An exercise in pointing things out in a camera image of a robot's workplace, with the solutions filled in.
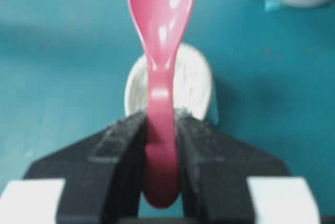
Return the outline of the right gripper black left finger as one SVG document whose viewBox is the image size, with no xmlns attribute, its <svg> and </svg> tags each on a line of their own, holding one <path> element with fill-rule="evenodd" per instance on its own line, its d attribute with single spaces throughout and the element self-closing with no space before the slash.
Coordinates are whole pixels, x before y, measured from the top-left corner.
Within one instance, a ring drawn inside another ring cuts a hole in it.
<svg viewBox="0 0 335 224">
<path fill-rule="evenodd" d="M 146 115 L 136 113 L 35 160 L 24 178 L 65 179 L 57 223 L 115 223 L 137 217 L 146 135 Z"/>
</svg>

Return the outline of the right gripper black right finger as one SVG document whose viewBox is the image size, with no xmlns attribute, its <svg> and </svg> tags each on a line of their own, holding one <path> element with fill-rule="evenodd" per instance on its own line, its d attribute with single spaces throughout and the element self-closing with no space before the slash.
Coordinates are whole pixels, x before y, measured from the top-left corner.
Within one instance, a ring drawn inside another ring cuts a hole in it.
<svg viewBox="0 0 335 224">
<path fill-rule="evenodd" d="M 185 217 L 200 223 L 255 223 L 249 176 L 290 176 L 278 157 L 191 115 L 175 115 Z"/>
</svg>

